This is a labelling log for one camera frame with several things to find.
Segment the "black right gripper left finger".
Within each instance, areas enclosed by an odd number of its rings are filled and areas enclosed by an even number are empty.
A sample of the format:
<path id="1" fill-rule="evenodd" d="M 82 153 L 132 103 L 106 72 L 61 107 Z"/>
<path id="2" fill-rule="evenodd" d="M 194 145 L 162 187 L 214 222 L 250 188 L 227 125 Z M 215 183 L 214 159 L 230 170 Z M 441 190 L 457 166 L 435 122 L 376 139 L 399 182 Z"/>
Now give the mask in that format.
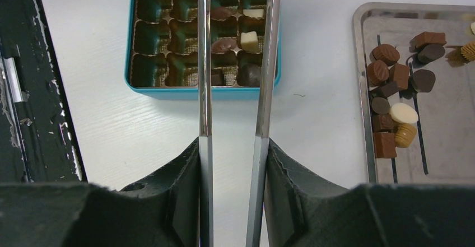
<path id="1" fill-rule="evenodd" d="M 93 184 L 1 185 L 2 246 L 197 246 L 198 141 L 112 191 Z"/>

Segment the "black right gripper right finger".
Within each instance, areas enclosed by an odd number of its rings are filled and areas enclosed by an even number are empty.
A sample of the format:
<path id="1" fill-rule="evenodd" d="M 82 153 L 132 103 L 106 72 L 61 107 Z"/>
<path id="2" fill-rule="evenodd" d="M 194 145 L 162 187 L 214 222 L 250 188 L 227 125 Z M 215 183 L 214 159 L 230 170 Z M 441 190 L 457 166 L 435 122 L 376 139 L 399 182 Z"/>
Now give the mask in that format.
<path id="1" fill-rule="evenodd" d="M 264 195 L 270 246 L 473 246 L 474 187 L 346 189 L 270 142 Z"/>

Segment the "steel serving tongs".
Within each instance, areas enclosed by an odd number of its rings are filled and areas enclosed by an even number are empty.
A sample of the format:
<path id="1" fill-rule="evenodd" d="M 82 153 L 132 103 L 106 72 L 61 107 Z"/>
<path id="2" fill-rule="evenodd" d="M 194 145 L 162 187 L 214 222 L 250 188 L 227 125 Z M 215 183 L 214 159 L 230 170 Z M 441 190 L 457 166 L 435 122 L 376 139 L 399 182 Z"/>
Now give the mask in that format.
<path id="1" fill-rule="evenodd" d="M 246 246 L 259 246 L 272 97 L 280 38 L 280 1 L 267 0 L 262 77 L 249 196 Z M 213 153 L 211 87 L 211 0 L 198 0 L 198 148 L 201 162 L 200 244 L 213 246 Z"/>

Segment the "teal chocolate box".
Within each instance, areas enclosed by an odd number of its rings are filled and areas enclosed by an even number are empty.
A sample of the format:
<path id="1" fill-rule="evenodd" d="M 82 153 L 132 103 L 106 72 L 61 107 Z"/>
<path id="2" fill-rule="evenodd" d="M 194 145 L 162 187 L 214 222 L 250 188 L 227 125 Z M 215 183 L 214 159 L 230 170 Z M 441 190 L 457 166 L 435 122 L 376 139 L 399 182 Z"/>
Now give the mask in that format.
<path id="1" fill-rule="evenodd" d="M 198 97 L 198 1 L 131 0 L 124 78 L 135 92 Z M 257 99 L 268 0 L 210 0 L 212 97 Z"/>

